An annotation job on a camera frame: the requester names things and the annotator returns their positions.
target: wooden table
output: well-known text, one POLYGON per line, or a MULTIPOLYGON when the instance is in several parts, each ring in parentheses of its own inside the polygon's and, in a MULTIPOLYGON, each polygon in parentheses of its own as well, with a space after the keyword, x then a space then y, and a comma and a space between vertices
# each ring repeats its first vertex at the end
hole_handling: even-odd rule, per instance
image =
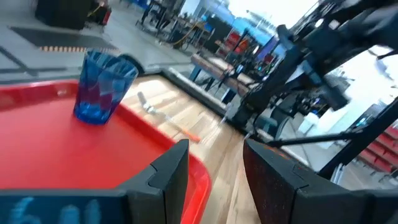
POLYGON ((136 96, 138 91, 202 139, 199 144, 190 143, 190 152, 204 163, 213 183, 201 223, 260 223, 244 172, 243 136, 227 124, 219 124, 219 116, 165 78, 138 78, 123 103, 176 141, 186 137, 162 118, 147 114, 136 96))
MULTIPOLYGON (((202 70, 207 72, 214 79, 222 80, 225 76, 224 72, 226 70, 232 69, 232 66, 230 64, 216 57, 204 58, 198 54, 193 54, 191 56, 191 61, 195 65, 195 68, 190 74, 189 79, 193 82, 197 79, 199 73, 202 70)), ((252 82, 253 79, 243 73, 240 73, 237 79, 226 79, 224 84, 229 88, 225 92, 221 101, 227 104, 235 97, 236 94, 238 94, 239 96, 244 96, 249 91, 249 88, 246 85, 252 82)))

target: white wall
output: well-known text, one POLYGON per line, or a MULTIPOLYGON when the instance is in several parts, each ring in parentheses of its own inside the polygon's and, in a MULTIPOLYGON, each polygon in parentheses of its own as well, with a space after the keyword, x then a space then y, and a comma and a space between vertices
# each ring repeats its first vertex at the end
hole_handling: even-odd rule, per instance
POLYGON ((200 0, 185 0, 180 14, 187 13, 188 15, 194 15, 199 4, 200 0))

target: blue glass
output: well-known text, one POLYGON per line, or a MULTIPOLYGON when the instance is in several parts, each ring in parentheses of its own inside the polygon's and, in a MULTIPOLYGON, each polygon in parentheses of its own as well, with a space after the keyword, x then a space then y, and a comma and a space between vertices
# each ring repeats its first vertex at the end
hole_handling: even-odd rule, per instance
POLYGON ((137 75, 135 66, 125 59, 87 52, 73 110, 75 116, 90 124, 105 124, 137 75))

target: plastic tray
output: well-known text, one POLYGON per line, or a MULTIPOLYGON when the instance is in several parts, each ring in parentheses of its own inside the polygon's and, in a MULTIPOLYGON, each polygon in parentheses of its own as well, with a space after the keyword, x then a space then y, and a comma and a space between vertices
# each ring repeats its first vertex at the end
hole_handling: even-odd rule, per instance
MULTIPOLYGON (((175 142, 119 105, 104 126, 72 113, 77 82, 0 87, 0 189, 113 189, 175 142)), ((189 157, 182 223, 199 223, 211 180, 189 157)))

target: black mat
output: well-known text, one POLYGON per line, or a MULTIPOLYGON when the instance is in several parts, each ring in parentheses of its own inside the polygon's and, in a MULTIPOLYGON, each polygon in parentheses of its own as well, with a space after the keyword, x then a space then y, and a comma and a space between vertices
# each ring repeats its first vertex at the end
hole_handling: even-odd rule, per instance
POLYGON ((66 34, 46 30, 10 27, 36 47, 81 47, 92 49, 116 49, 101 37, 90 35, 66 34))

